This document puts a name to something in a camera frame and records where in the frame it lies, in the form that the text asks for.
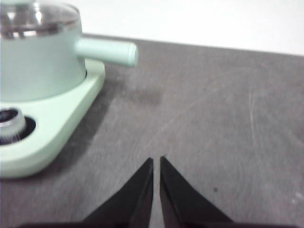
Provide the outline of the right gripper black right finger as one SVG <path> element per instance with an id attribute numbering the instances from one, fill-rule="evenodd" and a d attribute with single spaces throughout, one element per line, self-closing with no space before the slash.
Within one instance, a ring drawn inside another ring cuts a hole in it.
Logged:
<path id="1" fill-rule="evenodd" d="M 234 223 L 198 193 L 164 156 L 160 158 L 160 198 L 166 228 L 213 228 Z"/>

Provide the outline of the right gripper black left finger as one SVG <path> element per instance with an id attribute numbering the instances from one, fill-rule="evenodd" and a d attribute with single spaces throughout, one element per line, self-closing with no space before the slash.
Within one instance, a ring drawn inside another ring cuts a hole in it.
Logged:
<path id="1" fill-rule="evenodd" d="M 83 223 L 95 228 L 148 228 L 153 201 L 153 159 L 148 158 L 131 178 Z"/>

